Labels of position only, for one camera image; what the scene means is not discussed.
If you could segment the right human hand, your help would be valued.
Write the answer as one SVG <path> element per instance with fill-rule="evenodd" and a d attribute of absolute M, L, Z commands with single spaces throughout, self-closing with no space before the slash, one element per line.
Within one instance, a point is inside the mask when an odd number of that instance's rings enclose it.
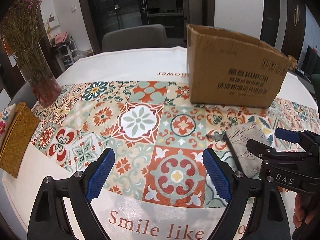
<path fill-rule="evenodd" d="M 317 215 L 319 210 L 319 203 L 314 210 L 307 212 L 306 207 L 303 204 L 309 203 L 311 201 L 309 196 L 302 194 L 297 194 L 295 197 L 295 210 L 293 214 L 293 223 L 295 228 L 299 228 L 302 222 L 309 224 L 313 218 Z"/>

